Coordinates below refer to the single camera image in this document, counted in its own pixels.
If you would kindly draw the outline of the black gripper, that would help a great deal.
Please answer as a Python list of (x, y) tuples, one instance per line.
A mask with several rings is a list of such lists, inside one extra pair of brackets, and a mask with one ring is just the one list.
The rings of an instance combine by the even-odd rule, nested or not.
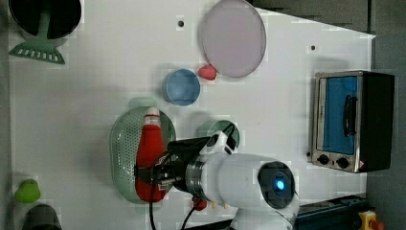
[(135, 180), (152, 185), (172, 185), (177, 190), (187, 192), (186, 170), (189, 164), (194, 161), (199, 152), (205, 147), (210, 138), (199, 137), (172, 141), (168, 144), (168, 152), (159, 166), (139, 167), (134, 166)]

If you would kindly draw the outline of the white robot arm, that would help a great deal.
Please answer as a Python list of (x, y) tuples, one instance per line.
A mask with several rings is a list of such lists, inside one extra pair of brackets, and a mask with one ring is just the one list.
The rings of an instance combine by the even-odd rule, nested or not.
[(269, 157), (238, 153), (220, 135), (172, 141), (134, 166), (138, 197), (152, 204), (166, 185), (206, 201), (237, 208), (235, 230), (293, 230), (299, 197), (292, 171)]

